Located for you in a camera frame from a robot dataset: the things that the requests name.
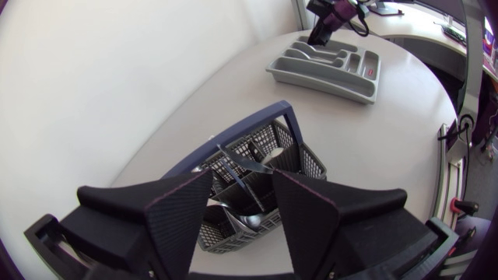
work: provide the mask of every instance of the monitor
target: monitor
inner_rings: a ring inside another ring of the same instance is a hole
[[[453,16],[453,19],[465,25],[465,12],[461,1],[455,0],[416,0],[417,4],[440,12],[444,15]]]

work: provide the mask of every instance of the dishwasher cutlery basket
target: dishwasher cutlery basket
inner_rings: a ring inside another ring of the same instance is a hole
[[[287,126],[276,120],[280,116],[285,118]],[[211,253],[223,254],[238,250],[282,223],[271,175],[256,173],[238,166],[230,157],[224,155],[217,145],[226,146],[254,161],[260,161],[275,148],[284,148],[266,165],[275,169],[302,173],[313,178],[326,179],[324,165],[303,143],[293,108],[286,101],[274,103],[208,140],[173,167],[164,177],[189,173],[193,169],[210,168],[213,170],[210,198],[227,203],[243,215],[261,213],[261,207],[264,208],[265,213],[268,213],[261,221],[259,230],[249,233],[232,222],[224,207],[207,207],[198,243],[203,250]],[[238,180],[240,178],[250,187],[251,193],[244,191],[232,175],[237,175]]]

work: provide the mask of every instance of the round table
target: round table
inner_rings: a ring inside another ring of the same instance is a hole
[[[406,209],[425,222],[436,191],[437,131],[456,117],[443,86],[419,59],[399,46],[348,30],[338,30],[331,39],[381,57],[374,105],[276,82],[265,67],[298,36],[308,33],[267,40],[229,61],[164,121],[113,186],[157,180],[210,135],[271,103],[287,100],[304,141],[327,167],[329,181],[372,190],[403,188],[408,192]],[[210,254],[197,246],[191,271],[261,275],[292,271],[292,265],[280,226],[236,252]]]

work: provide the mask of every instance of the cutlery tray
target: cutlery tray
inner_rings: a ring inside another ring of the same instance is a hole
[[[360,103],[377,98],[381,59],[378,54],[330,40],[325,46],[310,46],[299,37],[268,67],[279,82],[320,90]]]

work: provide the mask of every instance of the white wall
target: white wall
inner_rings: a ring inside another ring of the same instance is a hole
[[[313,14],[312,12],[308,11],[306,9],[308,3],[310,0],[292,0],[294,4],[294,13],[299,14],[299,20],[303,24],[303,27],[305,30],[311,30],[314,27],[315,20],[318,20],[318,18]]]
[[[290,0],[10,0],[0,16],[0,237],[24,276],[54,277],[26,228],[67,215],[78,186],[110,185],[231,57],[295,29]]]

